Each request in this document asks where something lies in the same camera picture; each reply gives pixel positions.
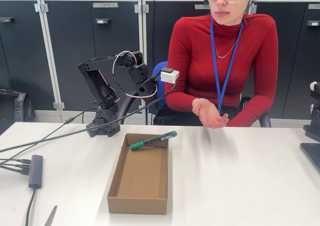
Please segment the person's right hand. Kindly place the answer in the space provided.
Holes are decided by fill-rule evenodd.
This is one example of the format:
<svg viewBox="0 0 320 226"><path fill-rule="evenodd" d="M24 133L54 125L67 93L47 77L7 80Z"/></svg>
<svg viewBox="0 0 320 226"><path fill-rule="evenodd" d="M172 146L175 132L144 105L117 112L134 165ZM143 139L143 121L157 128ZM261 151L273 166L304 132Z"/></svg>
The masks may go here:
<svg viewBox="0 0 320 226"><path fill-rule="evenodd" d="M229 121L227 114L220 116L216 106L204 98L193 99L192 112L199 117L202 125L208 128L222 128Z"/></svg>

